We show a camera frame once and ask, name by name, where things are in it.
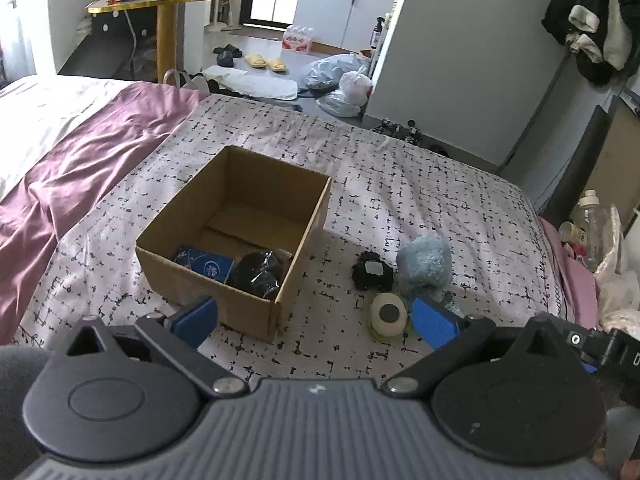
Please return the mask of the light blue fluffy plush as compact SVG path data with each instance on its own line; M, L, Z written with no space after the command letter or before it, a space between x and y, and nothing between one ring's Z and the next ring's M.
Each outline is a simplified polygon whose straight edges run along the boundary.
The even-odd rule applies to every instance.
M407 298L442 300L452 281L451 249L437 233L422 235L396 256L397 289Z

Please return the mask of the blue printed packet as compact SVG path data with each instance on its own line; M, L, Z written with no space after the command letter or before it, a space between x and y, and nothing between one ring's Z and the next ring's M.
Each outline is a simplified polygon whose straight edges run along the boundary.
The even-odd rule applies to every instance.
M203 252L190 245L180 245L174 257L174 262L206 278L225 283L233 266L233 259Z

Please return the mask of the black fuzzy item white tag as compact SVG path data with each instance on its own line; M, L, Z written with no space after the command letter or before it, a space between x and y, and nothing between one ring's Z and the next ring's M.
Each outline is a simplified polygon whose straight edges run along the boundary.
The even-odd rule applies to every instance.
M362 252L352 266L352 281L358 290L391 292L394 270L376 252Z

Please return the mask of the brown cardboard box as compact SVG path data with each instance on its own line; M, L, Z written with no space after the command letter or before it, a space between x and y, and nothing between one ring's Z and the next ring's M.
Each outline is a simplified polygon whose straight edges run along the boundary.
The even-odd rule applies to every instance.
M136 241L151 288L180 307L212 297L221 324L274 341L291 311L310 240L328 213L330 177L238 146L223 148L160 211ZM236 263L250 252L293 256L277 299L269 301L206 278L174 262L180 245Z

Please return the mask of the bedside plastic bottle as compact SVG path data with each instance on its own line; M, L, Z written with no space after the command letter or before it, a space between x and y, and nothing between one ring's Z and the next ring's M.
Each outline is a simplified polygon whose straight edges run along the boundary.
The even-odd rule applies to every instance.
M575 223L582 230L586 246L586 266L596 272L612 248L611 218L602 207L597 192L588 188L580 196L575 210Z

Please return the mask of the mauve satin bed sheet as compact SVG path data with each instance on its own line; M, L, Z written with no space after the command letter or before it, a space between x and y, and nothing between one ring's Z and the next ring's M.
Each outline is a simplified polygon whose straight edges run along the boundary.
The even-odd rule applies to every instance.
M1 342L18 331L60 239L193 112L204 96L127 84L42 155L1 200Z

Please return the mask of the clear plastic bag on floor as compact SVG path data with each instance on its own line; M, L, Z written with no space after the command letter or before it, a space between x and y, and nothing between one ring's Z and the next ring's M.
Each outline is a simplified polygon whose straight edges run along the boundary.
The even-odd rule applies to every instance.
M354 118L361 113L361 107L352 104L341 90L334 90L316 99L318 107L338 118Z

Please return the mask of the white floor mat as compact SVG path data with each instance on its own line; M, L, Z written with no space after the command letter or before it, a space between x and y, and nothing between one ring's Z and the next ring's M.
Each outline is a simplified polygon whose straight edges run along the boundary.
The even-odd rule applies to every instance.
M203 75L221 87L252 98L294 101L298 96L297 82L288 78L254 75L247 70L218 65L207 67Z

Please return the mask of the white red plastic bag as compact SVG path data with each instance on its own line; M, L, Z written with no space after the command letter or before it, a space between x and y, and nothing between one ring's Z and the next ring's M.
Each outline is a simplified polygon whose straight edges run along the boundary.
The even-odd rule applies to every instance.
M373 82L368 77L364 66L344 73L338 83L338 90L342 92L345 102L353 106L365 106L372 89Z

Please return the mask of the white pillow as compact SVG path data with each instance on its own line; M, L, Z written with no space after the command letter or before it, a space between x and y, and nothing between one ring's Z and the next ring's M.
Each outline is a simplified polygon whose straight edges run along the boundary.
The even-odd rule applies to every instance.
M81 76L26 76L1 90L2 195L84 120L130 85Z

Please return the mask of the black slippers pair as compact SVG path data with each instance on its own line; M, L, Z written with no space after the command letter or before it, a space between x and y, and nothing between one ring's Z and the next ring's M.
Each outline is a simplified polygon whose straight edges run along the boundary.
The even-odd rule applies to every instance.
M233 44L226 44L224 47L216 47L213 50L216 55L216 63L220 67L232 68L238 58L242 58L243 52Z

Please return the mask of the left yellow slipper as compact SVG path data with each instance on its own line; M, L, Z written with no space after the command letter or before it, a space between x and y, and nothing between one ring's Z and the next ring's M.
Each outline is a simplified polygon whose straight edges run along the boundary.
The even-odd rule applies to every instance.
M249 54L245 55L244 58L251 68L258 68L258 70L261 70L262 68L266 68L268 65L267 61L261 54Z

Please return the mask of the grey blue garbage bag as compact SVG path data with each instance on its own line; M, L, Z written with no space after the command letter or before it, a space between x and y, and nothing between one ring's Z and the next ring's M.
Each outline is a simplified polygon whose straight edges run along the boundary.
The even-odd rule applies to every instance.
M302 69L302 86L311 91L332 90L338 86L342 76L354 70L367 75L370 60L356 53L334 54L318 58Z

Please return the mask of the pack of water bottles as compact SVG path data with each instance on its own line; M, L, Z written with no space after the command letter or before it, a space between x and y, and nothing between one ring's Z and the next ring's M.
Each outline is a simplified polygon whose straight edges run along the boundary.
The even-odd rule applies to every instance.
M311 27L290 25L283 32L281 46L283 50L307 54L313 42L314 30Z

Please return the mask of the round yellow edged table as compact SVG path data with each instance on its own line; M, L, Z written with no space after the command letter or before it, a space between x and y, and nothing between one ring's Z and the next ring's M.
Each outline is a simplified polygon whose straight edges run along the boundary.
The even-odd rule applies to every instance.
M213 0L94 0L86 7L89 14L124 12L145 8L156 11L156 76L162 82L163 76L177 64L177 20L178 5L189 2Z

